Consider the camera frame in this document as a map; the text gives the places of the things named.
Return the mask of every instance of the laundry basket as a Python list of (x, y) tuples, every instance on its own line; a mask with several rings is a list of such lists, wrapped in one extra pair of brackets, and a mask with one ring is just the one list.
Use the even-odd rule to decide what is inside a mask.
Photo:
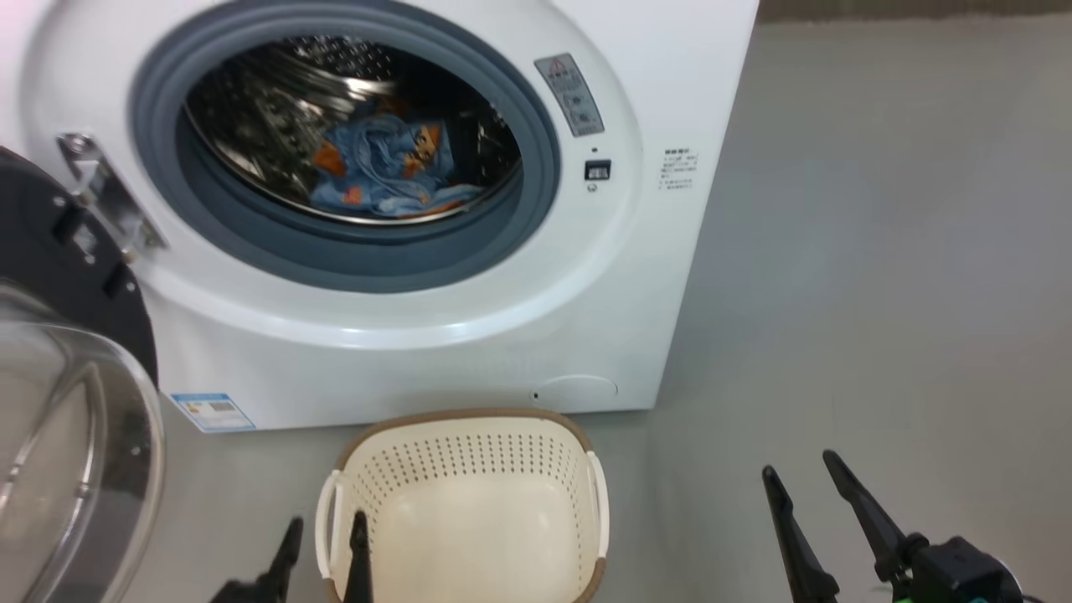
[(316, 509), (332, 603), (346, 592), (358, 511), (375, 603), (583, 603), (606, 563), (602, 468), (581, 428), (553, 412), (437, 412), (363, 432)]

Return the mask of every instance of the basket handle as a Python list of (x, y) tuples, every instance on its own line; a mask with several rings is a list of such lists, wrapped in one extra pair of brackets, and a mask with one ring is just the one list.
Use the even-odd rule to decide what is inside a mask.
[[(339, 543), (342, 542), (338, 531), (342, 526), (339, 514), (342, 512), (342, 484), (339, 483), (341, 474), (338, 469), (333, 470), (328, 479), (324, 481), (321, 488), (321, 498), (316, 502), (316, 524), (313, 529), (313, 540), (316, 549), (316, 568), (321, 571), (321, 577), (327, 579), (331, 577), (331, 565), (334, 564), (339, 556)], [(331, 544), (330, 551), (325, 542), (328, 535), (328, 506), (334, 500), (334, 514), (331, 520)]]
[(607, 496), (607, 476), (602, 472), (602, 464), (596, 453), (589, 451), (589, 460), (592, 461), (592, 472), (596, 476), (596, 501), (599, 510), (599, 555), (607, 557), (607, 547), (610, 545), (610, 502)]

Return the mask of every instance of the sticker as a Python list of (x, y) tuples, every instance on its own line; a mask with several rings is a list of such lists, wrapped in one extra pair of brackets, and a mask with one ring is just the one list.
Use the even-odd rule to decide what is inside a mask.
[(693, 176), (700, 166), (699, 153), (688, 148), (662, 151), (662, 167), (659, 170), (659, 190), (679, 191), (693, 188)]
[(602, 116), (592, 98), (581, 70), (568, 53), (536, 61), (536, 69), (544, 76), (554, 98), (562, 107), (562, 114), (569, 122), (574, 136), (598, 134), (604, 131)]
[(226, 394), (172, 394), (172, 401), (205, 433), (256, 429)]

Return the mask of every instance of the front-load washer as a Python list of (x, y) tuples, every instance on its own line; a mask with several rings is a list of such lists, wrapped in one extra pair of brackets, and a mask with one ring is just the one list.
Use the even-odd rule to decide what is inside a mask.
[(202, 429), (655, 403), (755, 0), (4, 3)]

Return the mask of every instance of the gray floor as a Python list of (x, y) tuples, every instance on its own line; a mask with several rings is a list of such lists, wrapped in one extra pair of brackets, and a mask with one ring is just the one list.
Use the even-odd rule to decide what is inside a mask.
[[(843, 602), (888, 601), (820, 453), (906, 530), (1057, 601), (1072, 519), (1072, 20), (772, 26), (749, 52), (650, 413), (584, 416), (612, 504), (596, 601), (786, 602), (774, 464)], [(206, 437), (128, 602), (265, 568), (357, 428)], [(323, 601), (311, 532), (291, 601)]]

